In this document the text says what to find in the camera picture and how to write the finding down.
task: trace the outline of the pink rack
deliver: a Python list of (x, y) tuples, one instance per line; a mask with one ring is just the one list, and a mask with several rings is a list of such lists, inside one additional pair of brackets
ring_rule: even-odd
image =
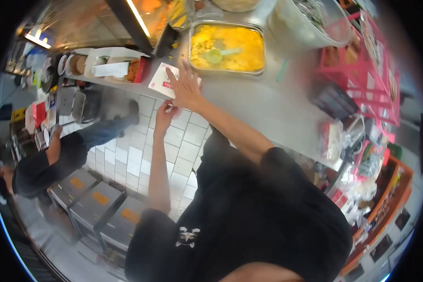
[[(357, 12), (348, 17), (354, 20), (360, 17)], [(365, 47), (364, 38), (353, 27), (353, 31), (360, 39), (360, 52), (357, 62), (354, 64), (345, 63), (345, 47), (338, 48), (338, 63), (333, 66), (325, 66), (326, 48), (321, 50), (320, 66), (317, 73), (337, 83), (346, 93), (354, 100), (361, 109), (362, 115), (376, 120), (386, 121), (394, 126), (399, 126), (399, 81), (400, 74), (394, 65), (394, 61), (387, 49), (387, 42), (375, 25), (372, 18), (366, 13), (363, 14), (364, 19), (368, 20), (376, 40), (378, 48), (380, 48), (380, 64), (376, 66), (371, 59), (367, 48)], [(395, 85), (397, 96), (391, 97), (391, 86), (389, 76), (395, 77)]]

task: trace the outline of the yellow food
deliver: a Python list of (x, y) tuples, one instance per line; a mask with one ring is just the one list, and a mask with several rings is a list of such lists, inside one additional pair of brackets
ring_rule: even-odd
[[(219, 64), (210, 64), (205, 53), (213, 48), (241, 48), (237, 54), (223, 56)], [(199, 69), (255, 72), (265, 64), (263, 39), (257, 31), (244, 27), (204, 25), (191, 38), (191, 64)]]

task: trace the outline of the stainless steel counter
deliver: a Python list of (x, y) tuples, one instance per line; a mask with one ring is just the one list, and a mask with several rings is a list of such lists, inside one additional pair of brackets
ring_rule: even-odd
[[(266, 69), (258, 78), (235, 76), (201, 75), (202, 94), (209, 101), (238, 117), (263, 133), (280, 147), (293, 149), (327, 166), (317, 153), (318, 123), (328, 116), (311, 104), (308, 99), (310, 73), (317, 59), (317, 51), (301, 52), (290, 47), (281, 47), (267, 25), (267, 19), (274, 8), (275, 1), (262, 0), (254, 11), (248, 13), (225, 12), (223, 20), (254, 23), (262, 27), (266, 41)], [(174, 49), (173, 59), (153, 59), (150, 70), (142, 83), (111, 83), (101, 78), (68, 76), (111, 87), (133, 91), (158, 99), (165, 96), (147, 86), (161, 62), (177, 66), (188, 53), (188, 34), (180, 39), (180, 47)], [(279, 82), (284, 60), (288, 59), (286, 69)]]

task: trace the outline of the orange sign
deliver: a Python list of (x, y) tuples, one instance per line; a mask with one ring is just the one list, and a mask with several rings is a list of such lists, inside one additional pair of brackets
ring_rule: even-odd
[(85, 185), (83, 182), (81, 182), (78, 178), (74, 177), (71, 179), (71, 184), (77, 188), (77, 189), (82, 189)]
[(140, 218), (139, 213), (133, 212), (133, 211), (129, 210), (128, 208), (124, 209), (122, 211), (121, 215), (123, 217), (130, 219), (130, 221), (132, 221), (133, 223), (139, 222), (139, 218)]
[(96, 201), (98, 201), (99, 203), (101, 203), (102, 205), (106, 205), (106, 203), (109, 201), (109, 199), (107, 197), (105, 197), (104, 195), (102, 195), (99, 192), (94, 192), (92, 193), (92, 198)]

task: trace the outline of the person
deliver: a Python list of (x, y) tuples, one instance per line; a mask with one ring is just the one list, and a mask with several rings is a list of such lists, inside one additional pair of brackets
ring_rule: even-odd
[(62, 127), (56, 125), (52, 129), (52, 138), (47, 149), (23, 158), (16, 168), (0, 166), (0, 183), (6, 185), (10, 195), (29, 199), (38, 197), (44, 204), (50, 204), (47, 190), (53, 183), (82, 167), (92, 147), (111, 141), (128, 126), (138, 123), (138, 103), (130, 101), (127, 116), (96, 122), (62, 138)]
[[(129, 245), (126, 278), (332, 281), (352, 246), (349, 225), (339, 208), (283, 149), (201, 96), (197, 74), (186, 62), (180, 66), (179, 80), (166, 71), (175, 99), (157, 111), (149, 206)], [(163, 139), (179, 108), (201, 115), (213, 132), (204, 144), (194, 199), (175, 223), (168, 217), (171, 201)]]

